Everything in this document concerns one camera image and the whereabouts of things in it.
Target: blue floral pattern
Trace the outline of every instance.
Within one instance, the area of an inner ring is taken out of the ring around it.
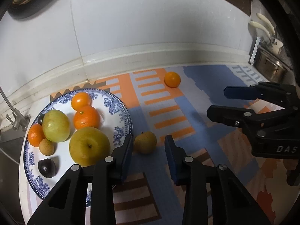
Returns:
[[[104,98],[104,106],[108,107],[108,112],[111,115],[120,111],[119,103],[114,98]]]
[[[89,89],[80,89],[80,90],[75,90],[72,92],[68,92],[54,101],[52,101],[50,104],[48,104],[40,114],[42,113],[47,113],[50,110],[53,109],[59,109],[60,106],[59,104],[66,104],[67,102],[71,101],[73,96],[77,94],[78,92],[86,92],[90,95],[90,97],[93,100],[96,101],[101,101],[102,104],[104,103],[105,108],[102,110],[105,110],[106,114],[109,113],[109,115],[114,115],[115,113],[118,114],[118,116],[114,116],[114,118],[119,122],[120,124],[116,127],[114,127],[114,133],[113,133],[113,145],[115,147],[121,146],[123,144],[123,140],[125,138],[126,134],[132,134],[132,124],[131,124],[131,119],[128,113],[128,110],[126,109],[125,105],[123,102],[117,98],[115,95],[111,94],[110,92],[106,92],[101,89],[94,89],[94,88],[89,88]],[[33,124],[36,124],[38,120],[38,116],[34,120]],[[49,193],[51,190],[51,186],[47,183],[47,179],[43,178],[37,168],[37,165],[35,164],[35,161],[37,162],[38,157],[36,152],[36,148],[32,147],[28,139],[26,139],[25,142],[25,147],[24,147],[24,153],[23,153],[23,159],[24,159],[24,168],[25,168],[25,173],[27,176],[27,179],[29,181],[30,186],[34,190],[34,192],[41,198],[44,199],[45,196]],[[86,206],[90,206],[91,203],[91,195],[92,191],[89,188],[87,192],[87,197],[86,197]]]
[[[35,157],[33,156],[33,151],[29,152],[28,164],[29,166],[35,165]]]
[[[49,193],[50,187],[48,184],[43,182],[43,178],[40,175],[38,175],[32,182],[37,190],[44,195],[44,197]]]
[[[122,137],[124,136],[124,126],[122,128],[115,127],[115,131],[113,132],[113,146],[121,146],[122,145]]]

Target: white lettering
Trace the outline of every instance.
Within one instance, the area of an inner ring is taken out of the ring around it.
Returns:
[[[290,152],[290,147],[288,146],[288,147],[284,150],[284,152]]]
[[[295,153],[296,151],[297,151],[297,146],[295,146],[294,148],[293,148],[293,150],[292,150],[292,153]]]
[[[276,152],[282,152],[283,146],[279,145]]]

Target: sink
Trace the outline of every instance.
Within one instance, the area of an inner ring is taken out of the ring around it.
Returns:
[[[25,224],[19,199],[19,161],[25,132],[13,129],[0,135],[0,203],[18,224]]]

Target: plate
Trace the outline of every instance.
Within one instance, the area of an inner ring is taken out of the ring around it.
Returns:
[[[71,107],[71,100],[78,92],[86,92],[92,98],[92,106],[98,110],[101,116],[99,129],[108,137],[111,152],[115,147],[123,144],[127,134],[132,134],[132,123],[128,110],[118,97],[109,92],[100,89],[80,89],[71,91],[55,99],[40,112],[33,124],[37,123],[38,117],[41,114],[45,114],[52,109],[60,110],[68,116],[70,121],[71,133],[69,138],[64,142],[57,143],[54,154],[48,157],[41,154],[37,147],[30,145],[26,137],[23,153],[26,177],[31,188],[41,199],[45,198],[51,188],[54,187],[70,166],[75,163],[69,153],[69,142],[71,136],[76,131],[73,125],[73,117],[76,111]],[[46,158],[52,159],[57,167],[57,174],[52,178],[43,177],[38,170],[38,161]],[[86,206],[89,206],[91,202],[91,188],[92,185],[89,184]]]

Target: plate rim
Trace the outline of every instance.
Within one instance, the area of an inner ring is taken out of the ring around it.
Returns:
[[[74,92],[84,92],[85,90],[94,90],[94,91],[98,91],[98,92],[103,92],[105,94],[108,94],[110,95],[111,97],[113,97],[120,105],[121,107],[123,108],[124,112],[126,113],[127,115],[127,120],[128,120],[128,134],[131,134],[133,136],[133,126],[132,126],[132,120],[131,120],[131,116],[129,114],[129,111],[127,109],[127,107],[125,106],[125,104],[114,94],[108,92],[108,91],[105,91],[105,90],[102,90],[102,89],[97,89],[97,88],[83,88],[83,89],[77,89],[77,90],[74,90],[74,91],[70,91],[70,92],[67,92],[61,96],[59,96],[58,98],[54,99],[52,102],[50,102],[47,106],[45,106],[41,111],[40,113],[37,115],[37,117],[34,119],[34,121],[32,122],[31,126],[33,124],[35,124],[39,118],[39,116],[41,114],[44,114],[43,112],[51,107],[52,105],[54,105],[57,101],[59,101],[59,99],[65,97],[66,95],[70,95]],[[37,188],[33,185],[32,181],[31,181],[31,178],[29,177],[29,167],[27,167],[27,163],[26,163],[26,154],[28,153],[28,145],[29,145],[29,141],[28,141],[28,134],[26,135],[26,140],[25,140],[25,143],[24,143],[24,151],[23,151],[23,164],[24,164],[24,171],[25,171],[25,175],[26,175],[26,178],[27,178],[27,181],[30,185],[30,187],[32,188],[32,190],[35,192],[35,194],[41,198],[42,200],[45,199],[45,196],[43,196],[38,190]]]

